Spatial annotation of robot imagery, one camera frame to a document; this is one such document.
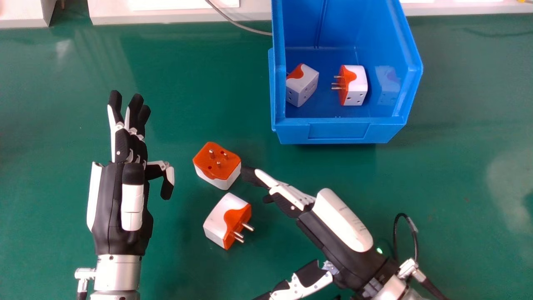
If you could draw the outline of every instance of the gray cable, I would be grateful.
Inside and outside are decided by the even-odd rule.
[[[261,31],[261,30],[257,30],[257,29],[254,29],[254,28],[250,28],[250,27],[247,27],[247,26],[244,26],[244,25],[241,25],[235,21],[233,21],[230,17],[228,17],[225,13],[223,13],[218,7],[216,7],[213,2],[211,2],[211,0],[205,0],[205,2],[207,2],[207,4],[211,5],[211,7],[216,10],[217,13],[219,13],[221,16],[223,16],[228,22],[232,23],[233,25],[239,27],[239,28],[242,28],[244,30],[247,30],[247,31],[250,31],[250,32],[253,32],[253,33],[258,33],[258,34],[262,34],[262,35],[268,35],[268,36],[272,36],[272,32],[268,32],[268,31]]]

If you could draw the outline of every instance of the metal prong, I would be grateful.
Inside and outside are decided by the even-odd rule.
[[[253,230],[254,230],[254,228],[251,227],[251,226],[250,226],[249,224],[247,224],[247,223],[243,223],[243,227],[246,228],[246,229],[248,229],[248,230],[250,230],[250,231],[253,231]]]

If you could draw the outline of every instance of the green tabletop surface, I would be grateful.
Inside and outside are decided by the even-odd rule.
[[[112,89],[144,96],[150,157],[175,166],[169,201],[152,184],[143,300],[251,299],[324,260],[241,180],[231,192],[252,204],[255,232],[229,251],[204,236],[225,194],[195,174],[207,141],[302,191],[333,189],[387,255],[407,213],[421,268],[450,299],[533,299],[533,15],[409,23],[424,75],[406,127],[383,145],[280,145],[271,38],[229,23],[95,27],[86,5],[67,3],[50,28],[0,31],[0,299],[74,299],[74,270],[95,267],[87,193],[91,162],[110,159]],[[412,254],[403,222],[399,248]],[[308,299],[339,293],[350,295],[329,286]]]

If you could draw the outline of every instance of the blue plastic storage box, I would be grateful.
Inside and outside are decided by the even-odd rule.
[[[272,130],[282,144],[387,143],[406,124],[422,61],[399,0],[272,0],[272,31]],[[320,75],[297,108],[285,80],[300,63]],[[341,65],[365,67],[362,106],[341,106],[331,90]]]

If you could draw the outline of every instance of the robotic arm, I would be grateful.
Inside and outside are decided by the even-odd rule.
[[[275,180],[264,171],[242,167],[244,181],[269,190],[265,203],[275,203],[326,256],[322,268],[312,261],[296,271],[291,282],[282,281],[254,300],[293,300],[308,296],[330,283],[355,292],[353,299],[415,300],[420,295],[409,288],[411,277],[439,300],[447,299],[409,259],[401,266],[373,249],[373,238],[363,222],[330,189],[317,197]]]
[[[148,162],[144,126],[150,108],[141,95],[133,96],[123,119],[122,96],[112,91],[107,106],[111,130],[111,162],[92,163],[87,227],[93,234],[98,261],[95,269],[75,272],[78,300],[139,300],[141,261],[152,236],[154,218],[148,211],[149,180],[163,177],[161,197],[170,199],[174,168],[168,162]]]

